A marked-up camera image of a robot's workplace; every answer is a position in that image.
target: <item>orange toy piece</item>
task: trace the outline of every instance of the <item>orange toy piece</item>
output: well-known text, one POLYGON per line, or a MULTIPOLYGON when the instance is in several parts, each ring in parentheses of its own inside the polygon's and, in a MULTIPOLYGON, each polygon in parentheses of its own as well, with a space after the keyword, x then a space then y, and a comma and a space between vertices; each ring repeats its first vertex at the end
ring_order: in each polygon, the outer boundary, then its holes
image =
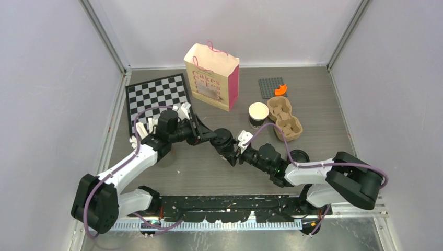
POLYGON ((285 95, 286 91, 288 90, 288 87, 286 85, 281 85, 279 89, 276 89, 274 91, 275 96, 283 96, 285 95))

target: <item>chessboard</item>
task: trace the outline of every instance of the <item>chessboard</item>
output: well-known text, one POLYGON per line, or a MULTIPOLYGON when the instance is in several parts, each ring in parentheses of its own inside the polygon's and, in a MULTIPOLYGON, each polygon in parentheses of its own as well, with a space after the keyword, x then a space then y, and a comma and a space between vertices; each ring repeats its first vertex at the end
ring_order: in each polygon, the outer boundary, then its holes
MULTIPOLYGON (((133 122, 135 116, 150 107, 156 106, 181 106, 184 102, 190 102, 186 82, 183 74, 158 78, 126 87, 126 105, 129 122, 129 133, 134 134, 133 122)), ((138 121, 146 128, 149 117, 158 117, 166 108, 154 109, 140 115, 138 121)))

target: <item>paper cup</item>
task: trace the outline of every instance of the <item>paper cup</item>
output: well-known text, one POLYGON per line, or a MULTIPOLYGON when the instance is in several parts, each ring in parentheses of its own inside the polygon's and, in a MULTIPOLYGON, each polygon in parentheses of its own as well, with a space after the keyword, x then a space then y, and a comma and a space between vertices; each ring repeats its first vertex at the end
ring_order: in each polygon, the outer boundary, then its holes
POLYGON ((249 123, 252 128, 259 128, 269 115, 269 108, 264 103, 253 103, 249 106, 249 123))

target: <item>gray table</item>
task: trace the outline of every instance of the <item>gray table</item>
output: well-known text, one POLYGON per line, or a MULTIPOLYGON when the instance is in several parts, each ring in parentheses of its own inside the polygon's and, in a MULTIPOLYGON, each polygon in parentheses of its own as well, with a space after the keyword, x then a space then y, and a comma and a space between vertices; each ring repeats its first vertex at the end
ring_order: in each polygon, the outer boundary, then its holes
MULTIPOLYGON (((134 71, 131 84, 178 73, 185 74, 185 70, 134 71)), ((311 161, 334 157, 337 151, 352 153, 332 81, 325 67, 240 69, 240 95, 231 112, 191 97, 194 112, 212 130, 227 128, 234 136, 241 130, 254 134, 257 130, 249 127, 248 107, 253 102, 266 102, 261 97, 258 80, 268 77, 283 78, 288 86, 293 115, 303 126, 301 137, 289 143, 291 150, 304 150, 311 161)), ((271 127, 265 128, 252 145, 258 148, 265 143, 271 143, 286 158, 284 144, 271 127)), ((131 151, 124 107, 110 165, 116 164, 131 151)), ((152 187, 162 195, 271 195, 298 194, 301 191, 301 187, 275 186, 267 174, 248 164, 231 167, 209 143, 198 146, 177 143, 171 156, 164 162, 144 171, 127 186, 126 191, 140 185, 152 187)))

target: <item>cable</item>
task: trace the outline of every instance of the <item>cable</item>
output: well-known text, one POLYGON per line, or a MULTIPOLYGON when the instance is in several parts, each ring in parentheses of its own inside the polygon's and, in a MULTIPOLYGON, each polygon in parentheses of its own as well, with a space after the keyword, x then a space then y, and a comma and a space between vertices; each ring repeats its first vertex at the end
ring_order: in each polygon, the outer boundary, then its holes
POLYGON ((134 123, 133 123, 133 130, 134 130, 134 134, 135 134, 135 138, 137 139, 137 148, 135 150, 134 155, 132 155, 127 161, 125 161, 123 164, 121 164, 119 167, 117 167, 114 171, 112 171, 110 174, 106 175, 100 182, 98 182, 98 184, 92 189, 92 191, 89 193, 88 198, 86 199, 85 202, 85 208, 83 209, 83 226, 85 228, 85 233, 86 235, 91 238, 91 239, 95 239, 97 238, 97 236, 99 235, 99 233, 97 233, 96 235, 92 235, 91 232, 89 231, 89 226, 88 226, 88 208, 89 208, 89 204, 91 203, 91 200, 94 196, 94 194, 97 192, 98 188, 103 185, 103 183, 108 180, 110 177, 112 177, 115 173, 117 173, 118 171, 120 171, 123 167, 125 167, 129 162, 131 162, 133 159, 135 159, 135 157, 137 156, 137 154, 140 152, 140 136, 138 135, 137 132, 137 120, 140 117, 140 115, 144 114, 147 111, 153 110, 153 109, 158 109, 158 108, 169 108, 172 109, 172 106, 156 106, 156 107, 150 107, 148 109, 143 110, 142 112, 140 112, 139 114, 137 114, 137 116, 135 116, 134 118, 134 123))
MULTIPOLYGON (((168 229, 168 230, 163 230, 163 231, 157 231, 157 233, 153 234, 152 237, 155 237, 155 236, 158 236, 158 235, 164 234, 164 233, 166 233, 167 231, 169 231, 169 229, 168 229)), ((141 238, 141 236, 140 236, 140 237, 133 238, 133 239, 130 239, 129 241, 125 242, 125 243, 124 243, 123 245, 121 245, 120 247, 112 247, 112 248, 109 248, 109 247, 102 247, 102 246, 100 246, 100 245, 97 243, 98 238, 96 238, 96 239, 94 240, 94 244, 93 244, 93 246, 91 247, 91 251, 94 249, 94 247, 97 247, 97 248, 102 249, 102 250, 108 250, 108 251, 121 250, 123 247, 125 247, 125 246, 128 245, 129 243, 132 243, 132 241, 134 241, 134 240, 136 240, 136 239, 139 239, 139 238, 141 238)))
POLYGON ((161 226, 156 226, 156 225, 153 225, 153 224, 149 223, 148 221, 146 221, 146 220, 145 220, 140 214, 138 214, 138 213, 132 213, 132 214, 135 215, 135 216, 137 216, 137 217, 139 217, 140 220, 142 220, 142 221, 144 222, 144 225, 145 225, 145 226, 150 226, 150 227, 152 227, 152 228, 154 228, 154 229, 158 229, 158 230, 165 230, 165 231, 168 231, 168 230, 173 229, 174 227, 180 225, 180 224, 183 222, 183 220, 179 220, 179 221, 177 221, 176 223, 174 223, 173 225, 171 225, 171 226, 169 226, 169 227, 161 227, 161 226))
POLYGON ((323 216, 321 217, 321 219, 319 220, 319 223, 317 223, 316 227, 314 228, 314 230, 312 230, 312 232, 309 233, 309 236, 312 238, 312 235, 317 231, 317 229, 320 227, 320 224, 323 222, 324 218, 326 217, 326 214, 328 213, 329 209, 331 208, 331 205, 329 204, 325 211, 323 216))
POLYGON ((324 164, 317 164, 317 165, 303 165, 305 163, 295 162, 292 159, 292 156, 290 154, 288 142, 286 141, 286 139, 284 137, 283 131, 274 123, 266 123, 266 124, 262 125, 259 128, 259 130, 254 134, 254 136, 252 136, 252 138, 248 142, 243 144, 243 146, 248 145, 250 142, 252 142, 252 140, 254 140, 255 137, 257 137, 257 135, 259 135, 259 133, 265 127, 268 127, 268 126, 274 126, 280 132, 280 134, 282 135, 283 141, 285 142, 285 147, 286 147, 286 151, 288 153, 288 158, 291 161, 291 164, 293 164, 294 166, 296 166, 298 168, 317 168, 317 167, 325 167, 325 166, 354 166, 354 167, 362 167, 362 168, 366 168, 366 169, 372 170, 372 171, 374 171, 375 173, 379 174, 380 176, 382 176, 384 178, 384 182, 381 184, 380 188, 383 188, 383 187, 385 187, 388 184, 388 181, 389 181, 388 175, 382 169, 380 169, 378 167, 370 166, 370 165, 365 165, 365 164, 360 164, 360 163, 324 163, 324 164))
POLYGON ((163 218, 163 206, 161 206, 160 215, 158 216, 158 220, 160 220, 161 218, 163 218))
POLYGON ((294 217, 294 216, 291 216, 292 218, 294 218, 294 219, 296 219, 296 220, 301 220, 301 219, 304 219, 304 218, 306 218, 306 217, 308 217, 309 215, 308 214, 306 214, 305 216, 303 216, 303 217, 294 217))

